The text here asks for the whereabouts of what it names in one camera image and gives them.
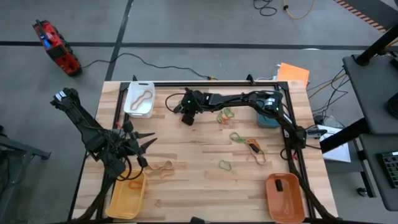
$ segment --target orange plastic bin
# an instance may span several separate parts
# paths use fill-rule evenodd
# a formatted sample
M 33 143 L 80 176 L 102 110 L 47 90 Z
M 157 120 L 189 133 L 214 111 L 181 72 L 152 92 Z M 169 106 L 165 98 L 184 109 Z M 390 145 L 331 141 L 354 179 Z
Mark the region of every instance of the orange plastic bin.
M 127 176 L 128 172 L 128 170 L 125 170 L 122 176 Z M 133 170 L 130 177 L 134 177 L 138 173 L 138 170 Z M 111 205 L 106 209 L 107 216 L 123 219 L 136 217 L 144 201 L 146 181 L 145 173 L 142 173 L 134 180 L 117 180 L 112 194 Z
M 277 223 L 302 223 L 305 219 L 299 179 L 294 174 L 271 174 L 266 180 L 269 213 Z

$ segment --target yellow cable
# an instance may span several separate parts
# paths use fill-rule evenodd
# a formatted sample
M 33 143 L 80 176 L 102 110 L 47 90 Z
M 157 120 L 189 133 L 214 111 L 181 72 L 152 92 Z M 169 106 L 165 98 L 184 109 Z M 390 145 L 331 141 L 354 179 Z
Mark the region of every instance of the yellow cable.
M 388 44 L 385 48 L 387 49 L 387 48 L 391 47 L 392 45 L 394 45 L 394 44 L 396 44 L 396 43 L 398 43 L 398 40 L 394 40 L 393 42 L 391 42 L 390 44 Z
M 328 82 L 326 85 L 324 85 L 323 87 L 321 87 L 319 90 L 317 90 L 315 93 L 312 93 L 312 95 L 311 96 L 309 96 L 308 97 L 308 99 L 309 98 L 311 98 L 311 97 L 313 97 L 315 94 L 317 94 L 319 91 L 321 91 L 321 90 L 323 90 L 324 88 L 326 88 L 328 85 L 331 85 L 332 83 L 334 83 L 335 81 L 337 81 L 337 80 L 339 80 L 340 78 L 342 78 L 343 76 L 345 76 L 346 74 L 342 74 L 342 75 L 340 75 L 340 76 L 338 76 L 337 78 L 335 78 L 335 80 L 333 81 L 330 81 L 330 82 Z
M 312 0 L 310 10 L 308 10 L 308 12 L 307 12 L 304 16 L 302 16 L 302 17 L 294 17 L 293 15 L 291 15 L 291 13 L 289 12 L 289 10 L 287 10 L 287 8 L 286 8 L 285 10 L 286 10 L 287 14 L 290 16 L 290 18 L 292 18 L 292 19 L 303 19 L 304 17 L 306 17 L 306 16 L 311 12 L 314 3 L 315 3 L 315 0 Z

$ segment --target hazard stripe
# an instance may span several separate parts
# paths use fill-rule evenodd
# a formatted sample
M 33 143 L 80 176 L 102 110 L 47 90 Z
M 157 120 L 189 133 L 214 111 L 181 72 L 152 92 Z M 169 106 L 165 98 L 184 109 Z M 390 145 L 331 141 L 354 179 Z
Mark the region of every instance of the hazard stripe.
M 368 16 L 362 14 L 362 12 L 358 11 L 353 6 L 350 6 L 349 4 L 347 4 L 346 2 L 344 2 L 342 0 L 334 0 L 334 1 L 337 4 L 339 4 L 340 6 L 343 6 L 345 9 L 349 10 L 349 12 L 351 12 L 355 16 L 358 16 L 364 22 L 367 22 L 370 26 L 373 26 L 378 31 L 386 32 L 386 29 L 382 25 L 378 24 L 377 22 L 374 22 L 372 19 L 370 19 Z

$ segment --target orange paper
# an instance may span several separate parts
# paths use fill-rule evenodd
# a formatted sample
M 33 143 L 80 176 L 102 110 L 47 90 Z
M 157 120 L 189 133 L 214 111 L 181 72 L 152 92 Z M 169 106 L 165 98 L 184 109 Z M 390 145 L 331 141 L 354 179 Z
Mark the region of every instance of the orange paper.
M 303 80 L 304 86 L 308 85 L 310 71 L 293 65 L 282 63 L 277 76 L 278 81 Z

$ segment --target white paper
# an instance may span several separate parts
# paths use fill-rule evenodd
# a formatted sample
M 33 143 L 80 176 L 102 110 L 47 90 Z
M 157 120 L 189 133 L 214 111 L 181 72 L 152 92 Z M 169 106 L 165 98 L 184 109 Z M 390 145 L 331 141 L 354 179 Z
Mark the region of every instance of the white paper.
M 328 138 L 329 136 L 332 136 L 333 134 L 336 134 L 337 132 L 341 131 L 340 128 L 331 128 L 331 127 L 322 126 L 322 125 L 318 125 L 318 128 L 325 129 L 328 131 L 326 134 L 321 136 L 321 138 L 320 138 L 321 141 Z M 327 153 L 324 153 L 323 158 L 333 160 L 333 161 L 351 162 L 351 158 L 349 156 L 348 143 L 343 144 L 333 150 L 330 150 Z

